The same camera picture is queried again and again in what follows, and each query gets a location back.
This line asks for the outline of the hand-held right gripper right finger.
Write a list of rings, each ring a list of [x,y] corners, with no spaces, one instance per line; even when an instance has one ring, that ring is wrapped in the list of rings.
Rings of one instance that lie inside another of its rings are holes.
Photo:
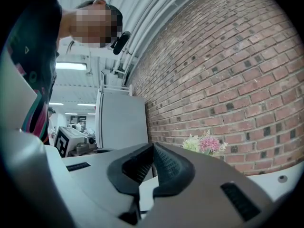
[[[179,147],[154,144],[158,187],[142,228],[258,228],[273,201],[225,162]]]

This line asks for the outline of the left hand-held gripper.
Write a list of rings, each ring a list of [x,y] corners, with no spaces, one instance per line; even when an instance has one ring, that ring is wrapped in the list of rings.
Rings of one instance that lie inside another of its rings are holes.
[[[95,138],[72,127],[59,127],[54,141],[61,157],[81,156],[97,148]]]

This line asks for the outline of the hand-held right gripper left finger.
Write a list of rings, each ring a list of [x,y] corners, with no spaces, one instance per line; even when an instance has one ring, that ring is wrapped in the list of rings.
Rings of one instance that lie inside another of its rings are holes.
[[[75,228],[138,228],[120,216],[134,203],[132,196],[117,191],[107,169],[112,162],[144,144],[106,153],[61,158],[55,147],[45,147],[48,166],[56,189]]]

